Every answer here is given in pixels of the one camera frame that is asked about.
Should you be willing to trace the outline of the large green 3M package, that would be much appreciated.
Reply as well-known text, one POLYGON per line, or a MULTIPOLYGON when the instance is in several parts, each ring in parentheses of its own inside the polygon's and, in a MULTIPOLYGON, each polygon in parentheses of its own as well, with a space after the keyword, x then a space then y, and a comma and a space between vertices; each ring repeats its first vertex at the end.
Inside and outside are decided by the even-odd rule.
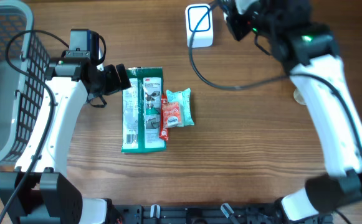
POLYGON ((160 139, 163 69, 135 67, 126 71, 131 87, 122 92, 122 147, 124 154, 164 151, 160 139))

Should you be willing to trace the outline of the red yogurt label sleeve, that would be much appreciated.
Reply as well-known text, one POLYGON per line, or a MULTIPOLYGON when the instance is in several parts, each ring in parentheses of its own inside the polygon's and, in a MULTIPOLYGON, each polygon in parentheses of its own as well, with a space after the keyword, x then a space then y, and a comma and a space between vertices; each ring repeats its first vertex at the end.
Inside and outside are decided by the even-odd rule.
POLYGON ((165 103, 163 109, 163 126, 165 128, 180 127, 183 125, 182 106, 179 102, 165 103))

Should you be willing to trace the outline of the light teal snack pouch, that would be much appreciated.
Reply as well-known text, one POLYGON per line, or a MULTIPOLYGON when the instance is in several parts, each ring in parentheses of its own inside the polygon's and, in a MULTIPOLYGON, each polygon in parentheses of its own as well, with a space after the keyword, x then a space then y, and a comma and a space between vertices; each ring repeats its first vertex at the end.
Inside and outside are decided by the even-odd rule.
POLYGON ((183 126, 194 126, 194 121, 191 116, 191 105, 190 105, 190 97, 191 97, 191 89, 187 88, 183 91, 172 92, 170 90, 166 90, 166 96, 170 103, 178 102, 181 107, 181 117, 183 126))

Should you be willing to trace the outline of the yogurt bottle red label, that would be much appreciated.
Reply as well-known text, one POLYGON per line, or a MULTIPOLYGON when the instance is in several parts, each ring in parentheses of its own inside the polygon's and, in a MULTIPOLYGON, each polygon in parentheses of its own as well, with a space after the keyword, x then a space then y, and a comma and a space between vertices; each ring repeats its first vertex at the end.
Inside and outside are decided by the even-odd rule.
POLYGON ((305 100, 303 99, 302 94, 300 93, 300 91, 296 88, 295 91, 293 92, 293 97, 295 99, 295 101, 300 104, 300 105, 306 105, 305 100))

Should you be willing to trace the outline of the red chocolate bar packet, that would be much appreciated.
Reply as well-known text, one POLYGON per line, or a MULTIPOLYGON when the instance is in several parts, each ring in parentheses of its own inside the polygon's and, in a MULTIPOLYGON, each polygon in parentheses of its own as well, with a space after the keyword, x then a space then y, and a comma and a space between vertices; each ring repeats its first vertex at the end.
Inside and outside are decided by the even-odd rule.
POLYGON ((166 106, 168 104, 168 99, 166 97, 166 95, 161 95, 161 118, 160 118, 160 132, 159 132, 159 138, 167 141, 169 139, 168 137, 168 129, 166 127, 166 121, 165 121, 165 116, 164 116, 164 112, 166 109, 166 106))

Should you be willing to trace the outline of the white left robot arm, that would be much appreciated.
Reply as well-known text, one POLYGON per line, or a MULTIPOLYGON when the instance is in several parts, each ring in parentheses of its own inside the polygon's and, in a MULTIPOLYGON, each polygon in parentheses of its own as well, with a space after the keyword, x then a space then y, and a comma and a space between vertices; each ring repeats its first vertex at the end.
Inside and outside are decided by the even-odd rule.
POLYGON ((25 151, 0 173, 2 216, 13 223, 118 223, 112 201, 85 198, 67 179, 67 157, 82 106, 131 86, 122 64, 104 65, 104 38, 73 29, 61 57, 49 60, 44 99, 25 151))

